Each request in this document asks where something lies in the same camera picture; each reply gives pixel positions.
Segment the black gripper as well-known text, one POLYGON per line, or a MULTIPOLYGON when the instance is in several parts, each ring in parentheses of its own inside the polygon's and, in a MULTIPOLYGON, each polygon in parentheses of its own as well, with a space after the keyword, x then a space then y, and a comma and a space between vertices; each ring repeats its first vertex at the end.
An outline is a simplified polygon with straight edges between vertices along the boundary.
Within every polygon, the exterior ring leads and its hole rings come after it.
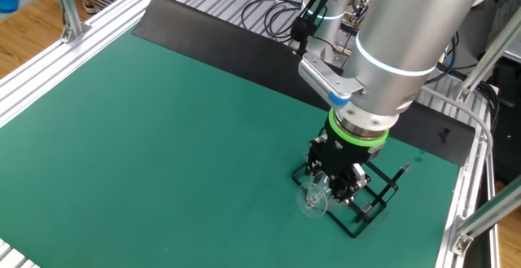
POLYGON ((369 182, 370 176, 362 165, 373 160, 382 150, 386 138, 348 141, 326 126, 326 134, 309 142, 306 174, 316 175, 321 170, 331 177, 331 196, 339 203, 349 204, 353 197, 369 182))

